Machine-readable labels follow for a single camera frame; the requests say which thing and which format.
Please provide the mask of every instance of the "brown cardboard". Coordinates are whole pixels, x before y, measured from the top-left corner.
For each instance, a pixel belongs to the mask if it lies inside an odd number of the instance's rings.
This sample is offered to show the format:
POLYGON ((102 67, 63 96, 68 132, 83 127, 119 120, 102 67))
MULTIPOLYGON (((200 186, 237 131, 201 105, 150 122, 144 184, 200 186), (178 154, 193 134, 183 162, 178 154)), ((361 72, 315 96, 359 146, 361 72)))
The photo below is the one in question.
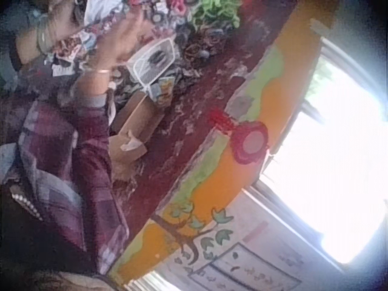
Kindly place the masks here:
POLYGON ((117 133, 109 138, 109 153, 112 161, 129 165, 147 152, 144 145, 164 116, 154 102, 143 92, 136 92, 112 122, 112 130, 117 133), (142 144, 129 151, 122 145, 136 138, 142 144))

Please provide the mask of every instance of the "window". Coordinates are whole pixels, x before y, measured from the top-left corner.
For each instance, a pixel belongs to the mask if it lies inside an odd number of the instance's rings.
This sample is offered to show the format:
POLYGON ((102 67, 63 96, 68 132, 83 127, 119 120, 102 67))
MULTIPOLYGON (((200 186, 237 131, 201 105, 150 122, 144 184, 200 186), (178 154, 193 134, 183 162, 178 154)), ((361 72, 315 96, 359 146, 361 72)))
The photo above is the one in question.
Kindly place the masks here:
POLYGON ((381 103, 325 56, 255 187, 286 204, 349 263, 386 212, 388 126, 381 103))

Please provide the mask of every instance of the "plaid shirt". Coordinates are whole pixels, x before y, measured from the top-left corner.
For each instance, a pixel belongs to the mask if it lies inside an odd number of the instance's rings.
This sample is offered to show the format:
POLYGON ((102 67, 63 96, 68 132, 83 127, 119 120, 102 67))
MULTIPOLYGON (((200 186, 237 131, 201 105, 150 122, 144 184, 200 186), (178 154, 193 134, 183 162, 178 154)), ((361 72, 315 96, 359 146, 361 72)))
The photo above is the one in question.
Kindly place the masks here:
MULTIPOLYGON (((75 112, 35 100, 19 121, 18 141, 0 147, 1 181, 20 170, 19 160, 32 189, 26 198, 43 223, 90 252, 100 273, 109 270, 129 236, 112 196, 105 100, 105 95, 79 98, 75 112)), ((5 127, 17 124, 15 112, 8 113, 5 127)))

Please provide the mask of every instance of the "orange wall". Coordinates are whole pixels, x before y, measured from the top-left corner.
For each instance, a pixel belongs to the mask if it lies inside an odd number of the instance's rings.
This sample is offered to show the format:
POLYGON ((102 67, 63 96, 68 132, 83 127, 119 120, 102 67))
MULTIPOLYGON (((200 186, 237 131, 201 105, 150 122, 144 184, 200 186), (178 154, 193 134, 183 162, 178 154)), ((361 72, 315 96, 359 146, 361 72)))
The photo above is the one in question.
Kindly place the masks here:
MULTIPOLYGON (((310 19, 315 18, 328 27, 333 20, 336 1, 317 2, 318 5, 310 0, 299 0, 275 41, 284 58, 284 71, 281 77, 274 79, 264 88, 258 118, 269 130, 271 147, 279 140, 303 97, 319 55, 320 37, 310 30, 310 19)), ((216 170, 192 193, 190 200, 195 205, 195 215, 201 221, 210 222, 211 209, 214 206, 218 209, 226 207, 241 188, 253 182, 258 166, 238 164, 228 145, 216 170)), ((116 266, 115 271, 110 274, 119 283, 126 283, 144 275, 169 255, 166 251, 164 231, 159 226, 147 225, 139 235, 143 236, 141 250, 126 263, 122 263, 118 268, 116 266)))

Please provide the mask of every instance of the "painted tree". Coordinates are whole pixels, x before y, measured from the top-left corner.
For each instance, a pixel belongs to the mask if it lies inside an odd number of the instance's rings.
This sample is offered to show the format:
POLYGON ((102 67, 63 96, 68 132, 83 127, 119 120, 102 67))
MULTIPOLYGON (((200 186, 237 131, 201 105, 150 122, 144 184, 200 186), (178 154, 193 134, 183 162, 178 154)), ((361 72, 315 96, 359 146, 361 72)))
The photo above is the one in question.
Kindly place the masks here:
POLYGON ((233 220, 233 216, 227 216, 226 210, 221 209, 217 211, 215 208, 212 209, 212 218, 214 222, 216 222, 215 226, 211 229, 203 230, 206 226, 203 221, 200 221, 196 215, 193 214, 194 204, 192 202, 188 202, 183 206, 175 207, 171 212, 170 216, 172 218, 176 218, 179 220, 178 223, 172 223, 164 219, 163 217, 153 214, 151 219, 156 222, 160 227, 162 227, 166 232, 168 232, 176 243, 181 248, 181 254, 186 259, 191 259, 188 265, 194 264, 199 258, 199 249, 197 245, 194 243, 194 240, 201 237, 200 245, 203 249, 203 255, 205 259, 214 259, 213 252, 209 252, 208 249, 215 246, 215 243, 218 245, 222 245, 224 240, 229 240, 230 235, 233 231, 229 229, 220 229, 216 230, 219 225, 227 224, 231 220, 233 220), (185 227, 190 227, 195 230, 197 234, 195 235, 187 235, 182 233, 182 229, 185 227), (184 250, 184 247, 187 246, 192 252, 193 257, 191 258, 191 254, 184 250))

